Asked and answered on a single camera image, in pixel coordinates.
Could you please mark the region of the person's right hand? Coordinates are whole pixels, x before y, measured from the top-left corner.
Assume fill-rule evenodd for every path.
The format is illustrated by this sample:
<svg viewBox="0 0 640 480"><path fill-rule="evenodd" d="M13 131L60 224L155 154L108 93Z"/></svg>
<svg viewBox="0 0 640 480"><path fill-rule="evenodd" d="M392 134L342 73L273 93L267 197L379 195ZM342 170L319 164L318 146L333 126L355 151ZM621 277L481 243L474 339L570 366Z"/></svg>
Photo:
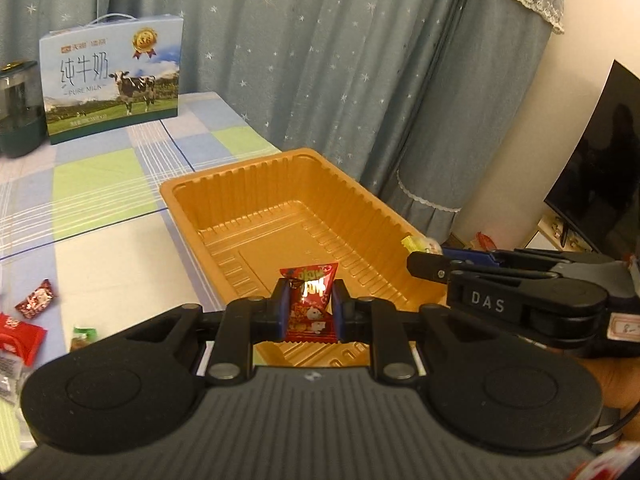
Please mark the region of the person's right hand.
<svg viewBox="0 0 640 480"><path fill-rule="evenodd" d="M597 379L607 408L629 413L640 399L640 364L632 359L578 359Z"/></svg>

